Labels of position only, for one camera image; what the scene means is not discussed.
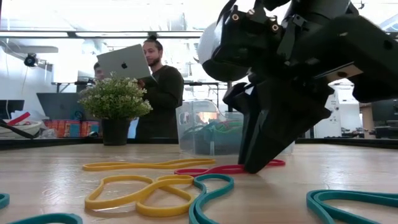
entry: yellow rubber band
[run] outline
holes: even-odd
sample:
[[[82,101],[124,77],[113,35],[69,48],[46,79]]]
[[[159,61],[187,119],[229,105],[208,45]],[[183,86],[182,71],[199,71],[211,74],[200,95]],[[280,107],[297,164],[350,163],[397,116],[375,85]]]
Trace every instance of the yellow rubber band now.
[[[168,162],[158,163],[131,163],[131,162],[97,162],[92,164],[85,164],[83,170],[87,171],[104,171],[115,169],[132,169],[132,168],[146,168],[146,169],[179,169],[184,167],[215,164],[214,159],[178,159]]]
[[[147,187],[134,192],[132,194],[118,197],[111,200],[95,200],[103,191],[104,185],[110,182],[124,181],[124,180],[139,180],[148,183]],[[194,201],[194,196],[183,190],[171,187],[173,184],[192,184],[193,177],[189,175],[167,175],[159,177],[156,180],[152,180],[148,177],[139,175],[117,175],[111,177],[105,177],[101,180],[99,186],[85,199],[85,207],[88,209],[103,209],[103,208],[114,208],[121,205],[125,205],[131,202],[136,202],[137,212],[147,215],[150,217],[171,217],[174,215],[181,215],[188,212],[190,205]],[[149,207],[142,203],[150,196],[156,189],[162,189],[171,194],[175,194],[185,200],[187,203],[175,207]]]

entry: computer monitor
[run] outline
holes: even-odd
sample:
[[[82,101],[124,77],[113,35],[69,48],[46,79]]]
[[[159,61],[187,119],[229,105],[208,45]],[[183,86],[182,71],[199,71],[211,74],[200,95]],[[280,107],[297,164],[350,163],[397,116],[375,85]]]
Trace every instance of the computer monitor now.
[[[0,100],[0,118],[11,118],[11,113],[15,111],[22,111],[24,109],[24,104],[24,100]]]
[[[398,99],[381,100],[372,103],[373,121],[376,126],[386,121],[398,120]]]
[[[37,97],[50,119],[97,120],[78,103],[78,93],[37,93]]]

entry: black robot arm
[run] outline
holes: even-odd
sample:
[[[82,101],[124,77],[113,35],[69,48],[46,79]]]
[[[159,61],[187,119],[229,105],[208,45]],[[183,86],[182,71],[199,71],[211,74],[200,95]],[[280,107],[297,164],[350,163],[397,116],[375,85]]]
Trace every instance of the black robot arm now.
[[[349,0],[293,0],[278,24],[264,8],[288,1],[256,1],[241,12],[230,1],[220,14],[212,54],[202,63],[216,80],[250,83],[223,101],[244,115],[239,163],[261,170],[298,136],[328,118],[328,84],[348,78],[360,102],[398,96],[398,43],[359,16]]]

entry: desk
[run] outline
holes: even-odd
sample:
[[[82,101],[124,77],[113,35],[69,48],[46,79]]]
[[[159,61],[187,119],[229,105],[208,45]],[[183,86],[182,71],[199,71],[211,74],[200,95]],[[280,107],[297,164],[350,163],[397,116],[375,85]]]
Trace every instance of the desk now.
[[[336,145],[299,144],[293,156],[279,156],[285,167],[270,167],[256,175],[238,174],[235,189],[205,206],[205,214],[221,223],[318,223],[305,204],[305,194],[315,189],[398,191],[398,151]],[[0,210],[0,223],[43,213],[76,213],[85,223],[188,223],[187,215],[171,218],[144,217],[133,205],[90,211],[84,198],[109,175],[136,174],[156,178],[172,170],[129,169],[87,172],[83,164],[120,161],[161,162],[181,159],[176,145],[101,144],[42,147],[0,151],[0,192],[11,195],[11,204]],[[232,164],[234,157],[221,157],[218,164]],[[208,188],[224,184],[208,180]],[[102,199],[134,192],[144,184],[117,182],[105,187]],[[199,190],[177,186],[197,195]],[[146,204],[177,205],[183,199],[158,190]],[[365,203],[330,201],[330,204],[383,223],[396,223],[396,208]]]

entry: potted plant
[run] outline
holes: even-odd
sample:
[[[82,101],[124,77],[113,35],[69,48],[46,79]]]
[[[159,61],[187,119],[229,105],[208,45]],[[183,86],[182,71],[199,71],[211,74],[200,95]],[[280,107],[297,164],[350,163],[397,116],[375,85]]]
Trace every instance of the potted plant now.
[[[117,77],[98,80],[80,92],[81,103],[94,117],[101,119],[106,146],[127,144],[130,122],[152,109],[142,96],[146,93],[136,79]]]

